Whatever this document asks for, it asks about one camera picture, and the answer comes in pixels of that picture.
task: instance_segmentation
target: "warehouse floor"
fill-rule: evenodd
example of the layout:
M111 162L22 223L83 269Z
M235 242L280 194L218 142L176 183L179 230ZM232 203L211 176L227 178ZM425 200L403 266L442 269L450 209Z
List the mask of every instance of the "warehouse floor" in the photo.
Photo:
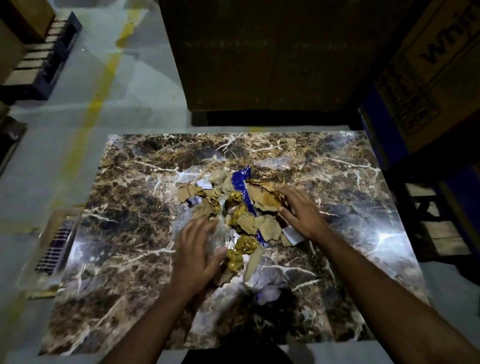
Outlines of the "warehouse floor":
M11 113L28 124L28 131L0 178L0 327L9 330L0 341L3 351L9 351L7 363L60 360L36 356L53 300L19 299L17 277L34 253L38 231L51 209L86 202L108 134L348 130L346 125L192 126L153 0L52 0L52 5L58 12L73 10L84 29L50 100L17 102ZM462 279L454 267L428 263L422 269L435 307L480 346L479 288ZM294 361L300 357L303 362L389 361L373 341L288 350ZM184 355L165 352L160 362L180 363ZM100 357L62 360L94 363Z

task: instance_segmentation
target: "cardboard box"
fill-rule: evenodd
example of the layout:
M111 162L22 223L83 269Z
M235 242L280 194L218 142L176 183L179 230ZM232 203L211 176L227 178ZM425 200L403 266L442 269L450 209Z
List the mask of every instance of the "cardboard box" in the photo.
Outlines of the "cardboard box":
M340 110L412 3L159 1L191 111Z
M360 107L390 167L432 164L479 131L479 37L479 0L433 0L405 38Z
M0 20L0 85L10 76L25 54L23 43Z
M41 43L55 12L48 0L3 0L0 18L25 44Z

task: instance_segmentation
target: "marble surface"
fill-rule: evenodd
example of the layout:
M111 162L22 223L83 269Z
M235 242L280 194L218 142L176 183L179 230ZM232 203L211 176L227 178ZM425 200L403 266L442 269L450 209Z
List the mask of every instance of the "marble surface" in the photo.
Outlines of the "marble surface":
M111 135L55 298L40 354L108 351L168 283L177 188L251 165L254 178L305 190L355 249L428 302L424 279L364 132ZM240 276L211 287L178 321L167 349L368 340L371 334L311 243L268 248L253 302Z

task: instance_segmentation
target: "right hand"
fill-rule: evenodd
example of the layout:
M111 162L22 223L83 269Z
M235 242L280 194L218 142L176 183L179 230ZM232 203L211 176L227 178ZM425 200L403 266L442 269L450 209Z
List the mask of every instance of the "right hand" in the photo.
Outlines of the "right hand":
M318 206L305 192L292 188L281 188L278 191L285 195L294 214L284 207L280 207L278 213L305 239L322 245L334 236L330 226L318 211Z

